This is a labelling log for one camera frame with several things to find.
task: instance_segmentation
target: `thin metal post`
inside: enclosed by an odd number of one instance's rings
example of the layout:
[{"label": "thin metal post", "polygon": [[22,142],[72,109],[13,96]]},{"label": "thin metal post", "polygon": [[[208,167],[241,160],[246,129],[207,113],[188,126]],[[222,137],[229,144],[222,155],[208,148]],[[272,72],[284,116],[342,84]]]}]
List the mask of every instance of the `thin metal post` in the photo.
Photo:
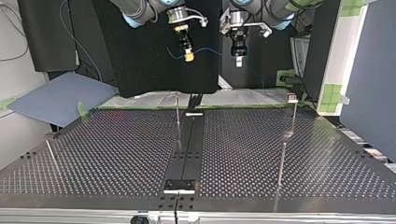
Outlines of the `thin metal post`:
[{"label": "thin metal post", "polygon": [[298,104],[298,102],[294,104],[293,123],[294,123],[294,121],[296,120],[297,104]]},{"label": "thin metal post", "polygon": [[175,105],[176,105],[176,113],[177,113],[177,127],[180,128],[180,114],[178,112],[178,95],[175,95]]},{"label": "thin metal post", "polygon": [[52,147],[50,145],[50,140],[49,139],[46,139],[46,144],[47,144],[47,147],[49,149],[50,156],[52,157],[53,160],[55,160],[56,158],[55,158],[55,155],[53,154]]},{"label": "thin metal post", "polygon": [[282,144],[282,152],[280,155],[280,165],[279,165],[279,177],[277,179],[277,184],[279,186],[282,186],[282,175],[283,175],[283,166],[285,164],[286,146],[287,143]]}]

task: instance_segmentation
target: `black panel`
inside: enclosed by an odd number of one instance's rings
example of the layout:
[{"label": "black panel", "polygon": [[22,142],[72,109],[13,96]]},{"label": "black panel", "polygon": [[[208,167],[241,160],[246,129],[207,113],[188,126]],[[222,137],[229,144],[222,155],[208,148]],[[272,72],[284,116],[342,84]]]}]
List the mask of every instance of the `black panel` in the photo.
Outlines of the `black panel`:
[{"label": "black panel", "polygon": [[340,3],[341,0],[324,1],[315,13],[304,71],[304,84],[314,99],[320,95]]},{"label": "black panel", "polygon": [[[37,72],[66,71],[76,68],[76,46],[60,20],[63,0],[19,0],[26,33]],[[68,5],[64,4],[64,23],[71,30]]]},{"label": "black panel", "polygon": [[276,85],[278,70],[289,70],[293,67],[290,51],[290,37],[294,28],[274,30],[268,38],[259,36],[259,28],[249,28],[247,38],[248,55],[244,66],[235,66],[235,58],[231,56],[232,41],[229,37],[223,44],[222,75],[236,89],[262,89]]},{"label": "black panel", "polygon": [[[206,28],[198,21],[191,27],[194,48],[219,50],[220,1],[186,1],[209,18]],[[174,60],[181,55],[178,38],[163,13],[157,23],[131,28],[119,9],[106,0],[93,1],[107,50],[119,83],[120,95],[131,97],[147,91],[178,90],[186,93],[213,93],[218,88],[219,56],[208,51],[196,55],[193,63]]]},{"label": "black panel", "polygon": [[[91,55],[103,77],[105,83],[116,84],[113,75],[113,68],[107,53],[105,40],[102,35],[102,29],[97,19],[92,0],[70,1],[70,10],[73,22],[73,30],[76,39],[84,46],[85,50]],[[81,66],[78,72],[86,74],[83,70],[86,68],[91,77],[96,77],[95,68],[81,48],[78,48],[78,56]]]}]

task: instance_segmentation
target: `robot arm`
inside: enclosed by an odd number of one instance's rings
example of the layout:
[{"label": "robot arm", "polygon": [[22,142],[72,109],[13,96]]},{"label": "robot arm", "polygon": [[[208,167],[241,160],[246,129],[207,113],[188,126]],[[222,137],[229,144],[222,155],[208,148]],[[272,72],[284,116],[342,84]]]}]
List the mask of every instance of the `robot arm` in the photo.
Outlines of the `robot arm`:
[{"label": "robot arm", "polygon": [[[306,0],[305,5],[298,8],[317,1]],[[260,26],[260,36],[265,38],[271,35],[272,28],[284,28],[284,22],[290,22],[296,15],[296,10],[289,10],[287,5],[296,6],[296,3],[293,0],[230,0],[228,9],[220,19],[220,32],[233,41],[231,54],[236,59],[237,67],[242,67],[243,58],[248,55],[248,27]],[[248,22],[252,17],[257,22]]]},{"label": "robot arm", "polygon": [[188,8],[184,0],[110,0],[120,8],[124,19],[134,28],[147,21],[156,22],[158,15],[167,11],[169,24],[178,34],[180,46],[184,51],[186,62],[194,60],[193,44],[190,38],[190,20],[199,20],[206,27],[208,20],[199,11]]}]

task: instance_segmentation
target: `blue cable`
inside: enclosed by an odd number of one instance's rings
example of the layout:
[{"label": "blue cable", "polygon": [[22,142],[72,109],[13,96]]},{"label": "blue cable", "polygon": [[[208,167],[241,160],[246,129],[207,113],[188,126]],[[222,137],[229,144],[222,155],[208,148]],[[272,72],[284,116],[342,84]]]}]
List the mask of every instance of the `blue cable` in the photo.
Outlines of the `blue cable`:
[{"label": "blue cable", "polygon": [[[166,48],[166,50],[168,50],[169,55],[170,55],[173,59],[175,59],[175,60],[179,60],[179,59],[184,58],[184,55],[175,56],[175,55],[171,52],[171,50],[170,50],[169,48]],[[199,52],[201,52],[201,51],[204,51],[204,50],[208,50],[208,51],[210,51],[210,52],[212,52],[212,53],[215,53],[215,54],[217,54],[217,55],[220,56],[220,57],[222,56],[221,53],[215,51],[214,49],[210,49],[210,48],[201,48],[201,49],[198,49],[198,50],[196,50],[196,51],[194,52],[194,54],[197,54],[197,53],[199,53]]]}]

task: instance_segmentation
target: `silver clamp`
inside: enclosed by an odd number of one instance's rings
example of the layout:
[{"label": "silver clamp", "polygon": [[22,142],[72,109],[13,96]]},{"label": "silver clamp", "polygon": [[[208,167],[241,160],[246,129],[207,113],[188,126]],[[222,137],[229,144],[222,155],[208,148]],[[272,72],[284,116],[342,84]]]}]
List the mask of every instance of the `silver clamp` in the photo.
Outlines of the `silver clamp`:
[{"label": "silver clamp", "polygon": [[223,35],[226,35],[233,28],[238,28],[243,26],[260,26],[260,34],[262,37],[267,38],[272,34],[272,29],[263,21],[260,22],[245,22],[245,18],[243,14],[246,14],[245,11],[237,11],[230,13],[230,9],[224,12],[224,14],[220,18],[220,32]]},{"label": "silver clamp", "polygon": [[168,12],[169,17],[169,24],[180,23],[183,21],[190,21],[190,20],[199,20],[202,27],[206,27],[209,23],[207,17],[205,17],[201,12],[198,10],[189,8],[189,7],[176,7],[169,9]]}]

